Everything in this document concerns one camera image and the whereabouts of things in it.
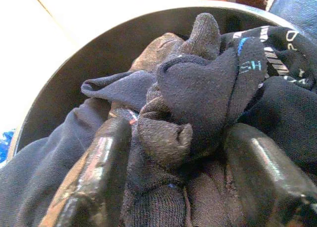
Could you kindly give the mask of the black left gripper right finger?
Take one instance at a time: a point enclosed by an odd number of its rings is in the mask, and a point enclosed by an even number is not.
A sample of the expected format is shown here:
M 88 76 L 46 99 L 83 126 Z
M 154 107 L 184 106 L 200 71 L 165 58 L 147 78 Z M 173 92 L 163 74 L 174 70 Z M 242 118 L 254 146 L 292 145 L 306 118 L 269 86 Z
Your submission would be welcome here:
M 226 153 L 248 227 L 317 227 L 317 186 L 260 130 L 226 130 Z

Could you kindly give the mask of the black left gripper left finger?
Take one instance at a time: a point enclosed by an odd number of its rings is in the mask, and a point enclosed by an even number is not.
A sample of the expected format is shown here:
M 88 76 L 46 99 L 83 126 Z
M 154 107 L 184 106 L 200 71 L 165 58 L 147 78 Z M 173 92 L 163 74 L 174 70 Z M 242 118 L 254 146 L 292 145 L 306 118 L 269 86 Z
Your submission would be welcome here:
M 67 173 L 39 227 L 117 227 L 131 135 L 126 119 L 105 121 Z

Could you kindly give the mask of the black sock with blue print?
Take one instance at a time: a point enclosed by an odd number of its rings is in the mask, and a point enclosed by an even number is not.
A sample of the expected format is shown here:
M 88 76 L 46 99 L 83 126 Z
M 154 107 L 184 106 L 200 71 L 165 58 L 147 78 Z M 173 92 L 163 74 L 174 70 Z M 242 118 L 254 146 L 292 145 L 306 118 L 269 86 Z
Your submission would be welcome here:
M 215 60 L 185 55 L 162 64 L 137 126 L 145 153 L 167 170 L 214 153 L 266 73 L 254 37 L 232 40 Z

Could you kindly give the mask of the round grey laundry basket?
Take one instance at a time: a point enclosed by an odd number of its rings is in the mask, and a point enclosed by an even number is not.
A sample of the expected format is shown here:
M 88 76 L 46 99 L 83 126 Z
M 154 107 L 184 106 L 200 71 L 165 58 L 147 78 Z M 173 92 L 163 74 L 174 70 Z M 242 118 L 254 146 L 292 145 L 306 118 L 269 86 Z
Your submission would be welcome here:
M 85 100 L 80 90 L 85 80 L 129 70 L 144 48 L 166 32 L 188 37 L 196 16 L 203 12 L 214 16 L 223 34 L 264 25 L 288 26 L 272 13 L 237 4 L 165 9 L 123 22 L 83 46 L 50 77 L 16 130 L 8 159 L 31 142 L 47 137 Z

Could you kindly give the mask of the blue white patterned cloth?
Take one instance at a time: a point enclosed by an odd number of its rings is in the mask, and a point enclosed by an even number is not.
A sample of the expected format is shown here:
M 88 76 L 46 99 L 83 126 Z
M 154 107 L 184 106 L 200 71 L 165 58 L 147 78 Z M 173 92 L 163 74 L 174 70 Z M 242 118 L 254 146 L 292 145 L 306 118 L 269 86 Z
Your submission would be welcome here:
M 0 169 L 6 165 L 8 150 L 15 133 L 15 129 L 0 134 Z

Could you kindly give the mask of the black garment with white print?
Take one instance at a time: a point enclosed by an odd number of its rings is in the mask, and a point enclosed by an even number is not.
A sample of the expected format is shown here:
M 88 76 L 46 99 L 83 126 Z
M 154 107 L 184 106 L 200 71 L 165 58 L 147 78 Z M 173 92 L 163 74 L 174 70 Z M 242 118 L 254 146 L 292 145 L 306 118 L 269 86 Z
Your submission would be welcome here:
M 262 26 L 221 35 L 254 37 L 264 46 L 267 77 L 239 118 L 272 138 L 298 165 L 317 166 L 317 46 L 298 31 Z

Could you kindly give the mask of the brown grey cloth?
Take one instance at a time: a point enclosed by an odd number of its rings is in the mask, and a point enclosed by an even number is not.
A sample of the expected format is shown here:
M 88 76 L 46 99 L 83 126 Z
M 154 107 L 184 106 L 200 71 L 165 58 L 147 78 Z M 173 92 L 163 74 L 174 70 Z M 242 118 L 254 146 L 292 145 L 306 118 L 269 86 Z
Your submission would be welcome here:
M 129 72 L 155 72 L 183 43 L 184 40 L 174 33 L 163 34 L 154 39 L 133 61 Z

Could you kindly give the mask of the grey knitted sock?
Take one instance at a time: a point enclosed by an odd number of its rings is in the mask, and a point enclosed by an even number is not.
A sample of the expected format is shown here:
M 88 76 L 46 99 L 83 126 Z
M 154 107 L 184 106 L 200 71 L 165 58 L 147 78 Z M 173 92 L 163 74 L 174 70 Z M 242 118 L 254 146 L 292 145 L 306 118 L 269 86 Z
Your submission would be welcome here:
M 217 21 L 209 13 L 199 14 L 188 40 L 179 48 L 179 54 L 197 55 L 215 60 L 220 51 L 220 32 Z

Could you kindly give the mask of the blue denim jeans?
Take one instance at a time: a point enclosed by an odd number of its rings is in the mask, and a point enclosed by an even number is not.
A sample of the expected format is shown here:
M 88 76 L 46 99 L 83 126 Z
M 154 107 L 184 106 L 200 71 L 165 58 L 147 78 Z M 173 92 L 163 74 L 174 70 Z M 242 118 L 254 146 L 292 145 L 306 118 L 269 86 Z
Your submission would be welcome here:
M 317 0 L 274 0 L 269 12 L 296 26 L 317 41 Z

